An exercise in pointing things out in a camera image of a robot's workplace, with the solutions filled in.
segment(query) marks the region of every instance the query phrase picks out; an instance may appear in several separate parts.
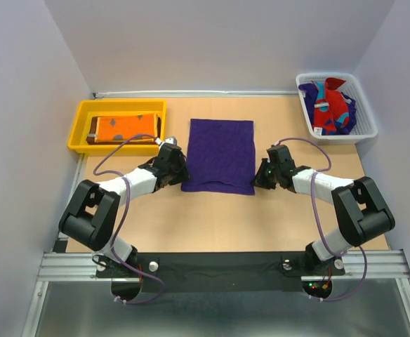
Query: tan work surface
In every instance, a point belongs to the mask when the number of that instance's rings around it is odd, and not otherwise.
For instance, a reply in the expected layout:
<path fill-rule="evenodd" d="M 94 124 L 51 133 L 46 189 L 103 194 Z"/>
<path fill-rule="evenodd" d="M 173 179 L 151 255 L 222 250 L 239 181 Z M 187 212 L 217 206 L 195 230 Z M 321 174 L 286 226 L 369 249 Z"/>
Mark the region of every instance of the tan work surface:
<path fill-rule="evenodd" d="M 256 168 L 266 149 L 286 137 L 307 137 L 298 97 L 271 98 L 167 98 L 166 137 L 175 136 L 187 152 L 190 119 L 253 120 Z M 324 168 L 325 157 L 304 142 L 287 145 L 297 166 Z M 333 162 L 329 174 L 342 178 L 364 175 L 354 145 L 325 146 Z M 103 157 L 89 157 L 85 179 L 103 181 L 93 169 Z M 102 169 L 132 171 L 149 157 L 112 157 Z M 337 227 L 332 205 L 317 201 L 324 232 Z M 124 207 L 118 212 L 122 216 Z M 311 198 L 278 187 L 256 188 L 255 196 L 213 192 L 182 192 L 180 185 L 168 186 L 131 202 L 119 236 L 142 252 L 302 251 L 319 239 Z M 365 249 L 388 249 L 382 235 Z M 67 252 L 85 252 L 85 246 L 70 239 Z"/>

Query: orange cloth with gray dots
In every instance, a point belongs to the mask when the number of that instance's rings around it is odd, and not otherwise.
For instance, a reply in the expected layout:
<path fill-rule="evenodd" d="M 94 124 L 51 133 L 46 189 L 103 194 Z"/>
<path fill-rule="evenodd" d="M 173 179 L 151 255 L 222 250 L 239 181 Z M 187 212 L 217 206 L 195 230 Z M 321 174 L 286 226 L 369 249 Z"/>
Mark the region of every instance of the orange cloth with gray dots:
<path fill-rule="evenodd" d="M 157 136 L 157 118 L 155 114 L 98 117 L 94 141 L 95 143 L 122 143 L 139 133 Z M 151 138 L 143 136 L 132 140 L 132 143 L 147 142 L 148 139 Z"/>

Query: white basket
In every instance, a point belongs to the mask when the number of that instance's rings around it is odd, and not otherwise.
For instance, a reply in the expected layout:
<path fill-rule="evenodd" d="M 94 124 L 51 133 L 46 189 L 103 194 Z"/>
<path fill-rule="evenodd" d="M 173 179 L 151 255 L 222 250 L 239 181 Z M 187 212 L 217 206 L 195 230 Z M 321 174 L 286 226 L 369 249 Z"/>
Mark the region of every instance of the white basket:
<path fill-rule="evenodd" d="M 356 144 L 366 138 L 373 138 L 377 135 L 378 130 L 375 121 L 372 117 L 372 112 L 367 102 L 366 96 L 362 92 L 358 80 L 352 74 L 342 72 L 320 72 L 300 74 L 296 77 L 297 89 L 300 84 L 310 83 L 311 81 L 324 83 L 327 77 L 336 77 L 344 79 L 345 83 L 339 88 L 339 91 L 349 95 L 356 100 L 356 118 L 357 125 L 353 128 L 349 135 L 335 135 L 335 136 L 319 136 L 313 130 L 308 117 L 308 112 L 305 106 L 305 93 L 299 90 L 300 102 L 302 103 L 303 114 L 305 115 L 308 131 L 310 132 L 310 139 L 317 144 Z"/>

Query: blue cloth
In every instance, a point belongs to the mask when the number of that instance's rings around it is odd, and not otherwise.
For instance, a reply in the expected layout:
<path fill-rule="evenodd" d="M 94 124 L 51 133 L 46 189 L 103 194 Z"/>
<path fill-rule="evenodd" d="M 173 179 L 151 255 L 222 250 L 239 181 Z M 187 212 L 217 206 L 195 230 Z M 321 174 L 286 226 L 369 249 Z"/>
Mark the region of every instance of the blue cloth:
<path fill-rule="evenodd" d="M 252 121 L 191 119 L 184 192 L 254 195 L 255 144 Z"/>

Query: white wall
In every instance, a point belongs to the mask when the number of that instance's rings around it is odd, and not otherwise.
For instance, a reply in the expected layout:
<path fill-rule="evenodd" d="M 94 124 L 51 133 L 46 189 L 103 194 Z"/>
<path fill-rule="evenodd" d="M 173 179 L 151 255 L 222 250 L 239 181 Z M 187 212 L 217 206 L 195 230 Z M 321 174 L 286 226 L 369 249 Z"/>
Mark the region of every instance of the white wall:
<path fill-rule="evenodd" d="M 355 69 L 393 0 L 46 0 L 93 91 L 291 90 Z"/>
<path fill-rule="evenodd" d="M 43 0 L 0 1 L 0 336 L 20 336 L 55 240 L 84 81 Z"/>
<path fill-rule="evenodd" d="M 410 265 L 410 0 L 396 1 L 355 74 L 378 123 L 378 138 L 358 151 L 397 221 L 388 242 Z"/>

